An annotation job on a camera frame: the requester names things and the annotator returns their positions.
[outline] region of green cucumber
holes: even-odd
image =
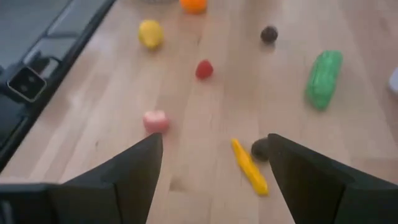
[[[309,102],[318,110],[328,107],[335,92],[343,55],[337,50],[326,50],[313,64],[305,94]]]

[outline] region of yellow lemon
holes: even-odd
[[[163,29],[157,21],[144,20],[138,28],[138,39],[147,48],[155,49],[163,42]]]

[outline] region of wooden tabletop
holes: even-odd
[[[177,2],[118,0],[4,171],[3,182],[64,182],[146,136],[142,115],[162,109],[171,129],[148,223],[293,223],[271,168],[258,197],[230,146],[278,133],[398,183],[398,101],[385,86],[398,66],[395,0],[208,0],[206,13]],[[137,39],[157,19],[165,42]],[[260,41],[268,24],[275,47]],[[312,63],[340,50],[343,68],[329,108],[304,102]],[[199,82],[209,59],[214,76]]]

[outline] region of toy cucumber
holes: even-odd
[[[260,170],[256,167],[251,156],[240,145],[237,139],[232,139],[232,148],[239,166],[248,177],[251,185],[258,195],[268,195],[268,185]]]
[[[324,110],[329,105],[342,63],[343,55],[340,51],[326,50],[313,64],[305,94],[316,109]]]

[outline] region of toy orange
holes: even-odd
[[[181,7],[189,13],[201,13],[206,10],[207,0],[180,0]]]

